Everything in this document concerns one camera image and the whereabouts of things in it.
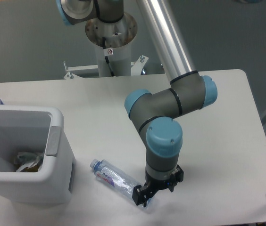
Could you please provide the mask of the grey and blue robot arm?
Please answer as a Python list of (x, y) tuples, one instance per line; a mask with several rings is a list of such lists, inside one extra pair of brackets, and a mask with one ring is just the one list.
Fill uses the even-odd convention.
[[(177, 117), (202, 109), (217, 99), (217, 87), (192, 65), (185, 43), (166, 0), (137, 2), (145, 19), (170, 87), (152, 94), (139, 89), (125, 99), (125, 109), (146, 147), (145, 184), (136, 185), (132, 199), (146, 206), (160, 190), (174, 190), (183, 181), (178, 165), (183, 144)], [(85, 32), (95, 46), (101, 77), (131, 75), (130, 44), (137, 34), (135, 19), (121, 0), (58, 0), (65, 24), (85, 22)]]

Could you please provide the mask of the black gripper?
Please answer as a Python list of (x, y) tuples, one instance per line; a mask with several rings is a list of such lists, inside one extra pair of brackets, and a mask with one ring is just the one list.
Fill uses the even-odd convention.
[(170, 192), (178, 183), (183, 182), (184, 171), (177, 165), (175, 173), (172, 173), (167, 179), (155, 179), (147, 171), (145, 171), (146, 183), (144, 186), (137, 185), (133, 188), (132, 199), (134, 203), (143, 207), (147, 206), (148, 201), (159, 191), (169, 189)]

